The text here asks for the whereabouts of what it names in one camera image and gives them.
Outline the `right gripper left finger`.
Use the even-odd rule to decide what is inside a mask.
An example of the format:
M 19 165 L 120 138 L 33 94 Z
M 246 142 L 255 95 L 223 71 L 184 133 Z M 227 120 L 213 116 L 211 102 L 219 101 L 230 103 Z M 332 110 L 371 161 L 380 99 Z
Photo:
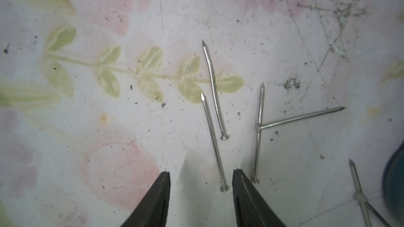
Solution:
M 122 227 L 165 227 L 170 197 L 170 174 L 161 172 Z

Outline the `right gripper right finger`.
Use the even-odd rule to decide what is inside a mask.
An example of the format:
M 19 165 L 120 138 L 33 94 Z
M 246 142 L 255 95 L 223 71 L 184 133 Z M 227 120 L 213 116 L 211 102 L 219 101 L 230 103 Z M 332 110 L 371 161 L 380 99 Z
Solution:
M 239 227 L 285 227 L 243 170 L 233 171 L 233 198 Z

